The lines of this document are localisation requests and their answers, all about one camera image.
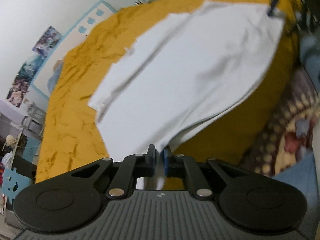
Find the silver screw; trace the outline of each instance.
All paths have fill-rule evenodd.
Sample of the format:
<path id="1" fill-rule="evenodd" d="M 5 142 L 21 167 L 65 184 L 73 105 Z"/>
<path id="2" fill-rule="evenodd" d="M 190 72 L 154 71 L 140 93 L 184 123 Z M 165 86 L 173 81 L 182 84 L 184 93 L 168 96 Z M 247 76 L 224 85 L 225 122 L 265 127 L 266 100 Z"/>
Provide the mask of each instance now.
<path id="1" fill-rule="evenodd" d="M 122 188 L 113 188 L 109 190 L 109 195 L 113 197 L 119 197 L 124 194 L 124 190 Z"/>
<path id="2" fill-rule="evenodd" d="M 201 189 L 198 189 L 196 193 L 199 197 L 209 197 L 211 196 L 212 191 L 207 188 L 201 188 Z"/>

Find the white cloth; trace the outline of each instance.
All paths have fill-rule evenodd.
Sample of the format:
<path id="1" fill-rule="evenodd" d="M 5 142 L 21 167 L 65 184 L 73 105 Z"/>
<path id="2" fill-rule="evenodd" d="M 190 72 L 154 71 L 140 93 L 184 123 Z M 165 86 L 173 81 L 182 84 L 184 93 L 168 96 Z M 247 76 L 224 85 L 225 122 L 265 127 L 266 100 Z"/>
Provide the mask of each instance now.
<path id="1" fill-rule="evenodd" d="M 284 25 L 267 10 L 206 1 L 140 36 L 88 103 L 110 157 L 146 153 L 149 144 L 176 148 L 245 100 L 267 72 Z"/>

